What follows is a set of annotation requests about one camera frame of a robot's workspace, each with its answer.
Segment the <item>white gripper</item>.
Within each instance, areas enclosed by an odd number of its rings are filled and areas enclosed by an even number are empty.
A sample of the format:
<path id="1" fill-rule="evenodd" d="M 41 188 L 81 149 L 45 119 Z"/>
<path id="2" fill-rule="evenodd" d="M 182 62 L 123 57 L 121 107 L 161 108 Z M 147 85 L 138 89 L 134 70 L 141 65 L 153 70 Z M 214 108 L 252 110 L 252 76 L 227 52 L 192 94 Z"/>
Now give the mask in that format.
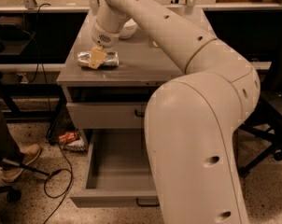
<path id="1" fill-rule="evenodd" d="M 120 26 L 116 24 L 100 24 L 95 21 L 92 26 L 92 40 L 97 46 L 111 48 L 116 45 L 120 37 Z M 97 69 L 106 57 L 106 52 L 101 47 L 94 47 L 91 50 L 89 67 Z"/>

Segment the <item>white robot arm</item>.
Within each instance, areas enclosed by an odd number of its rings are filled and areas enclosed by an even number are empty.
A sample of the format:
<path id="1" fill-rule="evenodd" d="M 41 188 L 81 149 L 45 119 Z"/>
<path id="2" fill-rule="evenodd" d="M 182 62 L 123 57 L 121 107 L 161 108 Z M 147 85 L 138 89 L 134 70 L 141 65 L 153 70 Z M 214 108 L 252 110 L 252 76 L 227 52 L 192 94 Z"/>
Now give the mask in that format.
<path id="1" fill-rule="evenodd" d="M 261 85 L 239 53 L 153 0 L 103 0 L 92 27 L 105 48 L 134 20 L 182 71 L 150 97 L 148 158 L 164 224 L 249 224 L 233 154 L 233 132 Z"/>

